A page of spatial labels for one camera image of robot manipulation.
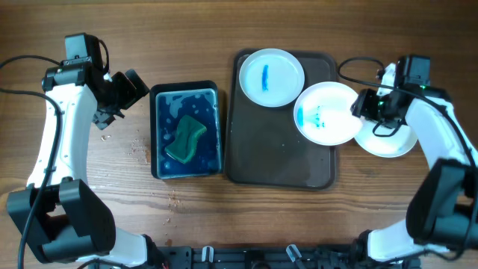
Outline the white plate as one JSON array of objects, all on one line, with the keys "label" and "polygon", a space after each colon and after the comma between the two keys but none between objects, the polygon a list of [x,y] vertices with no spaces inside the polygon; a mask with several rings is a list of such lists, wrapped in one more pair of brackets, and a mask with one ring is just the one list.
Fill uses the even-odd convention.
[{"label": "white plate", "polygon": [[418,137],[409,126],[401,126],[391,137],[377,137],[373,133],[376,122],[361,119],[363,126],[355,136],[359,146],[370,154],[383,158],[396,158],[405,155],[417,143]]},{"label": "white plate", "polygon": [[337,146],[354,138],[363,126],[352,115],[358,94],[333,81],[314,84],[304,90],[294,105],[294,123],[309,141],[322,146]]},{"label": "white plate", "polygon": [[255,104],[278,108],[294,101],[305,85],[305,72],[291,53],[281,49],[260,49],[242,63],[239,83]]}]

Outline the green scrubbing sponge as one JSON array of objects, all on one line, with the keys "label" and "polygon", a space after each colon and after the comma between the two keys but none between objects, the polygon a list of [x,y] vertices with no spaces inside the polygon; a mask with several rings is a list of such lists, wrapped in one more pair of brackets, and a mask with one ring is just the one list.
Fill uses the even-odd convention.
[{"label": "green scrubbing sponge", "polygon": [[165,147],[165,153],[182,164],[190,162],[196,154],[199,139],[206,132],[207,128],[199,121],[183,116],[177,125],[175,139]]}]

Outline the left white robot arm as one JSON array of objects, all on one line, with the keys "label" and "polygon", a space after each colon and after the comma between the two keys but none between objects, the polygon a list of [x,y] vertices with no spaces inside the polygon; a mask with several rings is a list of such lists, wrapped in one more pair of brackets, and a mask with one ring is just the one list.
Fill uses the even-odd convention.
[{"label": "left white robot arm", "polygon": [[43,79],[46,122],[40,152],[25,190],[9,194],[7,212],[25,250],[43,263],[78,262],[155,268],[164,260],[152,239],[116,227],[111,210],[87,183],[92,124],[103,129],[149,89],[130,69],[110,76],[102,65],[64,61]]}]

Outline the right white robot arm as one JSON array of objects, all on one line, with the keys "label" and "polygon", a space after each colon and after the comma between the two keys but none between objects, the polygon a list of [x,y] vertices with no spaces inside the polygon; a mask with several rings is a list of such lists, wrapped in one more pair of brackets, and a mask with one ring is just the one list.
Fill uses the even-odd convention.
[{"label": "right white robot arm", "polygon": [[424,254],[454,261],[477,248],[477,150],[453,114],[449,96],[439,89],[414,86],[379,96],[360,92],[355,117],[417,136],[429,173],[413,197],[406,218],[384,229],[360,234],[350,249],[356,264],[387,266]]}]

